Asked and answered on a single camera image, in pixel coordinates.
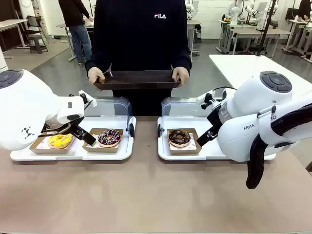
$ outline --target person in blue jeans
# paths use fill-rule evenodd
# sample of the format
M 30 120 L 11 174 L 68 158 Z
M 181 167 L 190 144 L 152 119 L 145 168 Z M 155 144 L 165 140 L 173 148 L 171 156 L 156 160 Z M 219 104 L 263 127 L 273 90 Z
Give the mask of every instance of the person in blue jeans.
M 84 63 L 84 58 L 82 55 L 81 44 L 86 60 L 89 60 L 92 54 L 90 37 L 87 28 L 84 25 L 82 15 L 85 15 L 90 21 L 93 21 L 93 19 L 89 16 L 89 12 L 81 0 L 58 0 L 58 3 L 62 10 L 66 27 L 69 28 L 72 35 L 78 64 L 82 65 Z

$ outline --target white tray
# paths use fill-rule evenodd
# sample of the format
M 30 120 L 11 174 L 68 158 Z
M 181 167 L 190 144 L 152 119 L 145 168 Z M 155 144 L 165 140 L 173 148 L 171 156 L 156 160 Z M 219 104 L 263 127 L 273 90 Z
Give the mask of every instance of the white tray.
M 121 138 L 118 151 L 112 153 L 91 153 L 83 149 L 83 140 L 76 139 L 71 146 L 69 152 L 65 155 L 37 155 L 32 152 L 29 147 L 11 152 L 11 158 L 14 161 L 52 161 L 52 160 L 124 160 L 132 153 L 134 139 L 126 132 L 126 116 L 113 117 L 86 117 L 81 123 L 80 127 L 86 131 L 92 128 L 119 128 L 124 130 Z M 130 123 L 136 128 L 136 118 L 132 117 Z
M 169 149 L 169 142 L 167 136 L 167 129 L 170 128 L 195 128 L 198 136 L 200 137 L 209 128 L 212 127 L 211 123 L 205 117 L 164 117 L 165 131 L 158 138 L 158 155 L 164 160 L 230 160 L 221 151 L 217 138 L 209 141 L 202 147 L 198 154 L 194 155 L 172 155 Z M 161 124 L 161 118 L 157 120 L 157 126 Z M 265 156 L 265 160 L 274 159 L 276 154 Z

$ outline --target person's left hand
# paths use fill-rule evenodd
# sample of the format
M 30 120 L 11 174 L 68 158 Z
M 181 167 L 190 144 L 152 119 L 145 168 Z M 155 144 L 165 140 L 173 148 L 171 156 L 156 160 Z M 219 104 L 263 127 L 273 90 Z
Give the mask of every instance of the person's left hand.
M 179 87 L 182 87 L 189 79 L 189 71 L 185 67 L 176 67 L 174 69 L 172 79 L 175 82 L 178 82 L 179 78 L 181 80 L 181 84 L 179 85 Z

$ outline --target black tray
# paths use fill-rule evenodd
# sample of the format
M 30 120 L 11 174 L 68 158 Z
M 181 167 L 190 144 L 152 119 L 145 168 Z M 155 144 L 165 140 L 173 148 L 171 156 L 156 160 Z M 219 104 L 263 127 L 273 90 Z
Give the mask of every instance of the black tray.
M 181 82 L 172 80 L 172 70 L 106 72 L 105 83 L 94 85 L 101 90 L 173 89 Z

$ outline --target gray circular button pad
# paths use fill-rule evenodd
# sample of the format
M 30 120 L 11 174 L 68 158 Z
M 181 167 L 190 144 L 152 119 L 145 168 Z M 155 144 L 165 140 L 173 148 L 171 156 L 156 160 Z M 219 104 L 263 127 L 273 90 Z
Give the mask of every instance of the gray circular button pad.
M 265 86 L 278 93 L 288 93 L 293 89 L 291 82 L 277 72 L 261 72 L 260 79 Z
M 8 70 L 0 73 L 0 89 L 9 87 L 23 76 L 22 69 Z

